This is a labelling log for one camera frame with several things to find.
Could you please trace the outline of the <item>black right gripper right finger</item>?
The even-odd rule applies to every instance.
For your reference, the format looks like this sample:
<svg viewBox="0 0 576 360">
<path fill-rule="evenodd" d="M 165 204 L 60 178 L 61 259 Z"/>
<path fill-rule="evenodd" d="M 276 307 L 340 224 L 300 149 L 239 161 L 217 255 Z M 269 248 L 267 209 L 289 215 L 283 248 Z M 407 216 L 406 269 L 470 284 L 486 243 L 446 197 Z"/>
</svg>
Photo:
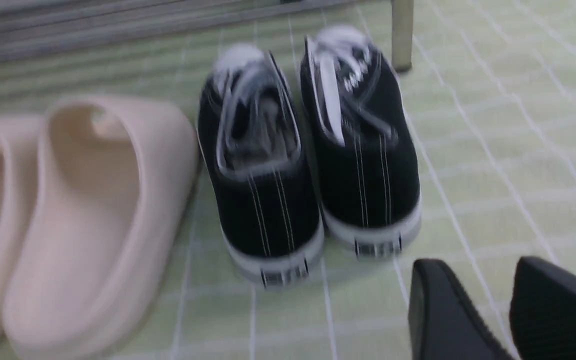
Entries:
<svg viewBox="0 0 576 360">
<path fill-rule="evenodd" d="M 576 360 L 576 275 L 537 256 L 517 262 L 510 332 L 524 360 Z"/>
</svg>

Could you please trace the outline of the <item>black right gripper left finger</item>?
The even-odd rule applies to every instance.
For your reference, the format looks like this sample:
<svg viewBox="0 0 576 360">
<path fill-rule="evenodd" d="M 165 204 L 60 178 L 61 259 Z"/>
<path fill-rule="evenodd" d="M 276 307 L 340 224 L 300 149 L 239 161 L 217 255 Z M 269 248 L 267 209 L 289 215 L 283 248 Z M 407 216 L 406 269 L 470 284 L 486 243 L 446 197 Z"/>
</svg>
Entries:
<svg viewBox="0 0 576 360">
<path fill-rule="evenodd" d="M 512 359 L 441 259 L 414 261 L 407 323 L 414 360 Z"/>
</svg>

